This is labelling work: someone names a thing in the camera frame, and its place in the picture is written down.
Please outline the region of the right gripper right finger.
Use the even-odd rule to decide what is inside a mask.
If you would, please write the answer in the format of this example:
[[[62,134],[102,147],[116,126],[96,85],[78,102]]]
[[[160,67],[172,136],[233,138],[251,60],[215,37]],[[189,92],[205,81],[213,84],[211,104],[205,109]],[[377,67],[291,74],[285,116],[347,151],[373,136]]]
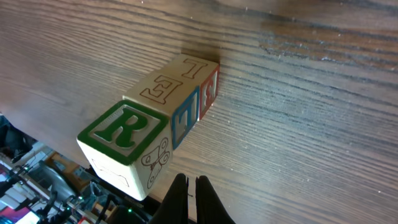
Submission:
[[[198,224],[235,224],[230,217],[209,178],[201,175],[196,178],[196,208]]]

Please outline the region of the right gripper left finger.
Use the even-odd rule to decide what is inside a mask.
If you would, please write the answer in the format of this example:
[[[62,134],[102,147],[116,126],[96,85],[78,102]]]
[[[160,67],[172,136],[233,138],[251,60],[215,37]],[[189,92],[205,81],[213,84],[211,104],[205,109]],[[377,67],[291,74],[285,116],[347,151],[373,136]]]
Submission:
[[[177,174],[159,209],[148,224],[187,224],[188,184],[187,177]]]

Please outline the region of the wooden block red thirteen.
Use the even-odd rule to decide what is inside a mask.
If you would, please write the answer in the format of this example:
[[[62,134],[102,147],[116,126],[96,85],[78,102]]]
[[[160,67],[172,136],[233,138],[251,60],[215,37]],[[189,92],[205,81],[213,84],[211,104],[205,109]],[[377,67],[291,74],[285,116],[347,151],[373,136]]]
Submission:
[[[77,136],[97,176],[142,201],[171,163],[169,118],[121,100]]]

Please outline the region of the wooden block red three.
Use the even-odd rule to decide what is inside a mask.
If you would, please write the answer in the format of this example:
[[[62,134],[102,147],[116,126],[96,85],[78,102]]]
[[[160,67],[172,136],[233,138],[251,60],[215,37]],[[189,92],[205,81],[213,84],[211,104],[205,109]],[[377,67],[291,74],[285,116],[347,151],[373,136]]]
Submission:
[[[123,94],[169,118],[176,149],[199,119],[200,87],[180,77],[152,72]]]

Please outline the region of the wooden block number two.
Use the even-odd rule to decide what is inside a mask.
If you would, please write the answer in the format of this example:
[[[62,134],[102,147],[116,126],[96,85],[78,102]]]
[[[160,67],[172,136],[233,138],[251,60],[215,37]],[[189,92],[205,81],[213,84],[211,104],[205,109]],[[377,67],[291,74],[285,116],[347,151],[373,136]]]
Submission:
[[[160,70],[164,74],[183,78],[199,86],[199,120],[202,120],[218,95],[219,63],[180,54]]]

